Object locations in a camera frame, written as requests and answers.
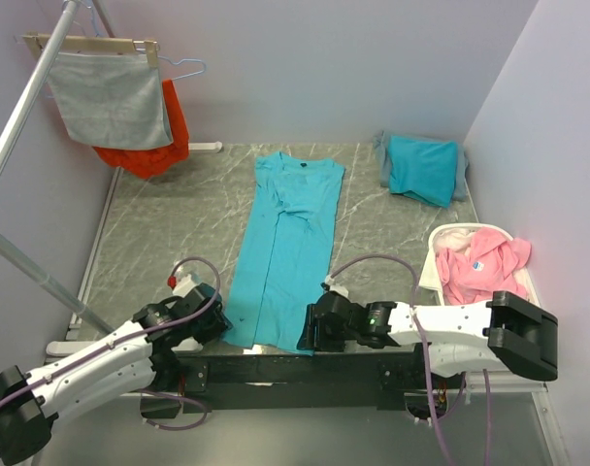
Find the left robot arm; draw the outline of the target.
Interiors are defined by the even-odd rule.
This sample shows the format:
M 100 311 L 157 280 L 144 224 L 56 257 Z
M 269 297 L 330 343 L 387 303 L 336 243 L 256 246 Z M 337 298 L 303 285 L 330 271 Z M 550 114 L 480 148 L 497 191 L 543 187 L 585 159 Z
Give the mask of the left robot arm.
M 205 344 L 230 323 L 216 289 L 194 285 L 144 306 L 113 333 L 49 365 L 0 373 L 0 461 L 17 465 L 49 442 L 65 420 L 136 390 L 165 391 L 184 370 L 174 349 L 188 339 Z

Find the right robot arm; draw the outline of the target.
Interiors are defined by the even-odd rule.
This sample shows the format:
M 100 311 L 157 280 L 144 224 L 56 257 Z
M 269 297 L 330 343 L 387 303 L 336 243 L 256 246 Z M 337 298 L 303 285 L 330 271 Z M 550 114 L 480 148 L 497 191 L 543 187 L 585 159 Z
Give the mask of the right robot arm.
M 463 305 L 377 301 L 362 306 L 334 290 L 308 305 L 298 350 L 342 352 L 347 342 L 375 350 L 422 345 L 410 364 L 431 387 L 460 373 L 508 370 L 536 382 L 558 378 L 558 319 L 509 291 Z

